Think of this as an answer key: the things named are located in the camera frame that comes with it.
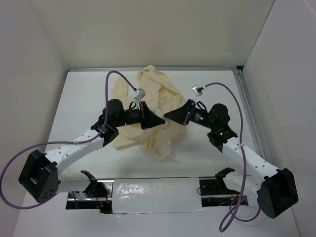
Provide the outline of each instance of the towel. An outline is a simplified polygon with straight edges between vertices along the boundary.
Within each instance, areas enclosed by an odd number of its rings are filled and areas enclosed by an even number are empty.
[[[140,87],[146,92],[143,98],[149,109],[162,117],[166,112],[183,106],[185,98],[172,83],[171,79],[154,66],[147,66],[137,76]],[[111,91],[113,99],[122,101],[124,108],[128,108],[134,98],[128,95],[128,84],[119,78]],[[131,145],[138,145],[140,150],[148,156],[164,160],[171,155],[171,141],[176,139],[185,127],[171,120],[166,124],[142,130],[140,124],[119,127],[119,135],[114,140],[116,149],[125,149]]]

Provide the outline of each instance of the crumpled cloth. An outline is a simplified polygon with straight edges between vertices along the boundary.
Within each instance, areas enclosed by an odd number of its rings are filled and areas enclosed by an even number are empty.
[[[143,100],[159,117],[183,106],[186,102],[171,79],[165,73],[157,71],[154,66],[147,66],[141,70],[137,80],[139,86],[146,92]],[[115,83],[111,97],[121,100],[125,109],[134,101],[134,97],[128,95],[128,84],[123,78]],[[171,120],[166,122],[146,130],[142,130],[140,124],[119,127],[119,135],[114,140],[114,147],[125,149],[137,144],[146,155],[164,160],[171,155],[171,141],[185,130],[184,126]]]

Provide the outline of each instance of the yellow towel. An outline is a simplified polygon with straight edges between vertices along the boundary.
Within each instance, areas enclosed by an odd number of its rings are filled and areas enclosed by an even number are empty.
[[[141,70],[137,80],[146,92],[143,100],[159,117],[181,107],[186,102],[170,78],[165,73],[157,71],[154,66],[147,66]],[[111,96],[113,99],[120,99],[125,109],[134,101],[133,97],[128,95],[128,84],[123,78],[117,80]],[[137,144],[145,154],[163,160],[171,155],[171,141],[184,129],[184,126],[170,120],[164,125],[146,130],[142,130],[139,124],[119,127],[119,136],[114,140],[114,147],[124,149]]]

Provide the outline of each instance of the beige cloth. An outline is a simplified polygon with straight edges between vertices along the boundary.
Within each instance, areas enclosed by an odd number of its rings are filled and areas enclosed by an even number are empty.
[[[147,66],[138,73],[139,86],[146,92],[143,98],[149,109],[162,117],[166,112],[175,110],[186,102],[170,78],[154,66]],[[125,109],[134,101],[128,95],[128,84],[123,78],[117,80],[111,91],[113,99],[120,99]],[[167,120],[166,124],[142,130],[139,124],[119,127],[119,136],[114,140],[116,149],[124,149],[137,144],[147,155],[159,160],[171,155],[171,141],[177,138],[185,127]]]

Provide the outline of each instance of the cable connector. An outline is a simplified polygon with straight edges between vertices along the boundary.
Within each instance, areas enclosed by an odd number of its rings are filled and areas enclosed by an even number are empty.
[[[140,102],[146,95],[146,92],[142,88],[138,88],[135,92],[134,100],[137,102]]]
[[[193,90],[194,94],[195,94],[197,97],[203,95],[203,93],[202,93],[202,90],[203,90],[203,89],[204,89],[203,87],[199,87],[198,85],[192,87],[192,90]]]

